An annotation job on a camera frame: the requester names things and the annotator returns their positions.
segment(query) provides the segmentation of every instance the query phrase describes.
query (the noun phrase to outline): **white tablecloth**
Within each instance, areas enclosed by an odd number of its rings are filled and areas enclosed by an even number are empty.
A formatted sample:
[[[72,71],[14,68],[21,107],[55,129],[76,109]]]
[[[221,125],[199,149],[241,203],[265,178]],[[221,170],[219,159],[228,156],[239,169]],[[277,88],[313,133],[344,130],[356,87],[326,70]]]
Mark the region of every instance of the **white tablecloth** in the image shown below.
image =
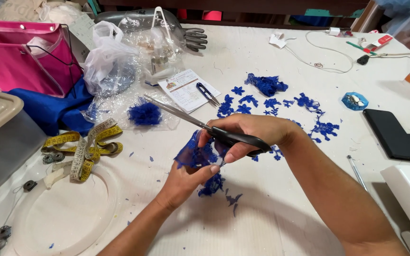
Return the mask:
[[[390,193],[379,171],[391,165],[410,165],[387,158],[378,145],[371,128],[361,111],[345,108],[341,102],[346,92],[356,91],[369,100],[368,108],[393,112],[405,130],[410,133],[410,86],[402,80],[410,72],[410,57],[370,59],[366,66],[354,64],[345,74],[329,73],[299,62],[285,49],[268,44],[274,29],[185,25],[201,27],[208,35],[206,50],[185,54],[186,68],[194,70],[202,79],[213,85],[224,96],[234,97],[232,107],[237,108],[242,96],[231,89],[243,86],[247,94],[259,100],[259,107],[252,114],[263,114],[265,96],[252,85],[244,85],[247,73],[256,76],[279,76],[289,85],[286,92],[278,92],[275,98],[293,100],[304,92],[318,102],[326,112],[322,122],[340,125],[337,137],[322,139],[318,146],[352,177],[354,173],[346,156],[351,154],[378,204],[389,217],[397,232],[410,229],[410,223],[396,199]],[[284,30],[288,46],[300,58],[324,67],[347,70],[350,63],[339,53],[315,48],[305,40],[305,31]],[[367,41],[374,41],[378,34],[360,34]],[[354,60],[363,52],[346,44],[356,38],[335,38],[324,33],[310,33],[310,41],[337,49]],[[409,52],[401,43],[392,40],[378,52]],[[207,122],[216,118],[217,109],[206,104],[191,115]],[[305,130],[315,123],[315,115],[294,104],[290,108],[279,106],[279,116],[294,119]],[[122,142],[124,150],[116,156],[103,156],[97,163],[114,172],[119,182],[117,212],[105,233],[81,256],[98,253],[151,201],[167,178],[172,159],[185,145],[197,127],[181,121],[174,131],[135,133],[124,131],[113,141]],[[149,255],[343,255],[336,237],[324,225],[295,180],[284,158],[276,161],[273,154],[259,156],[259,162],[244,158],[222,168],[226,178],[224,189],[238,201],[236,217],[233,207],[228,207],[224,192],[212,197],[199,198],[194,193],[161,227]],[[14,173],[0,188],[0,227],[7,218],[14,198],[12,190],[29,179],[39,180],[46,175],[48,166],[42,164],[40,152],[34,155]],[[104,183],[97,177],[84,184],[69,183],[67,178],[55,183],[41,196],[29,214],[29,226],[33,239],[45,244],[46,251],[60,250],[76,242],[91,230],[106,205]],[[12,224],[14,214],[8,220]],[[9,238],[3,256],[16,255]]]

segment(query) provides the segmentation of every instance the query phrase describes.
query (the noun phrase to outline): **black phone case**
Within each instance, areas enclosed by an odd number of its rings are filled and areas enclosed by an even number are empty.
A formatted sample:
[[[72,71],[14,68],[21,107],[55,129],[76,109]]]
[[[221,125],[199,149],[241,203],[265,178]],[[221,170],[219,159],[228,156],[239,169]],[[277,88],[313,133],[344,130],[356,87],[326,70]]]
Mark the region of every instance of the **black phone case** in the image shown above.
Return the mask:
[[[365,109],[363,115],[391,159],[410,161],[410,134],[389,111]]]

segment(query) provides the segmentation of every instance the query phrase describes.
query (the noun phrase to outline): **green pencil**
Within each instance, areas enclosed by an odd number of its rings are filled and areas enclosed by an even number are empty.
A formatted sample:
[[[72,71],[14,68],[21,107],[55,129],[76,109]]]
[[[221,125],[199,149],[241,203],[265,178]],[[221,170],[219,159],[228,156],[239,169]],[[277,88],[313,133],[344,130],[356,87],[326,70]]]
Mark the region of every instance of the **green pencil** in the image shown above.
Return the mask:
[[[365,49],[365,48],[363,48],[363,47],[361,47],[361,46],[358,46],[358,45],[356,45],[356,44],[353,44],[353,43],[351,43],[351,42],[349,42],[349,41],[346,41],[346,43],[348,43],[348,44],[352,45],[353,47],[356,47],[356,48],[358,48],[358,49],[360,49],[360,50],[363,50],[363,51],[364,51],[364,49]],[[372,54],[372,55],[377,55],[377,53],[375,53],[374,51],[369,51],[369,53]]]

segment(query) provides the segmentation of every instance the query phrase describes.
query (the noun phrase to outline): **blue thread snips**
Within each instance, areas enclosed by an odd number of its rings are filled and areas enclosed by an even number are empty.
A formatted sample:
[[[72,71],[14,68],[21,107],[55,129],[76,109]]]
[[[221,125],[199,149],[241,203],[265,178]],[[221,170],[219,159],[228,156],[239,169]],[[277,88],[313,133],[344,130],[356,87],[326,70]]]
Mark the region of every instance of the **blue thread snips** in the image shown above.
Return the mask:
[[[205,129],[211,136],[213,136],[215,139],[219,140],[222,144],[225,146],[231,148],[233,145],[235,145],[238,142],[244,142],[250,145],[253,145],[257,148],[260,148],[258,150],[251,151],[250,153],[247,154],[249,157],[256,157],[256,155],[261,154],[261,153],[266,153],[268,151],[271,151],[271,147],[263,140],[261,140],[258,137],[252,136],[252,135],[247,135],[243,133],[233,133],[233,132],[228,132],[224,131],[216,126],[210,127],[201,121],[191,117],[190,115],[184,113],[183,111],[179,110],[178,108],[174,108],[172,106],[166,105],[162,102],[159,102],[150,96],[147,96],[145,94],[145,100],[148,102],[153,103],[154,105],[162,108],[163,110],[181,118],[184,119],[192,124],[197,125],[198,127]]]
[[[208,102],[210,102],[215,107],[219,107],[219,101],[216,100],[213,94],[211,94],[211,92],[208,91],[202,83],[198,82],[196,88],[202,93],[202,95],[208,100]]]

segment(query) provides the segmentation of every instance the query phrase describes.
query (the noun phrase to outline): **blue satin fabric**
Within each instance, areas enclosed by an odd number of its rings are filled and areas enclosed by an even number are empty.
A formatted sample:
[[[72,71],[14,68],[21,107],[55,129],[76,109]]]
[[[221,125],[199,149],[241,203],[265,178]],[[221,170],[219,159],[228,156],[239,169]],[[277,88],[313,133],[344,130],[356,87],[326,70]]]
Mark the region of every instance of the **blue satin fabric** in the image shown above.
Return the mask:
[[[25,103],[23,110],[48,136],[56,136],[59,129],[72,130],[86,136],[94,124],[86,121],[81,110],[87,110],[93,96],[80,78],[64,98],[53,97],[25,89],[12,89],[8,94],[19,97]]]

